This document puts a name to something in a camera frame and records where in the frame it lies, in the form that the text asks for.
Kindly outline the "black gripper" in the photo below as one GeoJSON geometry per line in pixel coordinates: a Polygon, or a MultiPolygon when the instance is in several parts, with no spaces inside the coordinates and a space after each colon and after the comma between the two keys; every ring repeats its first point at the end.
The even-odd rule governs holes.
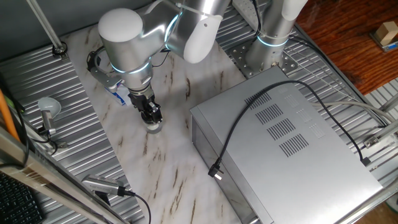
{"type": "Polygon", "coordinates": [[[161,123],[162,113],[160,105],[154,103],[154,92],[152,90],[136,92],[130,91],[128,97],[131,103],[139,110],[141,118],[145,123],[161,123]]]}

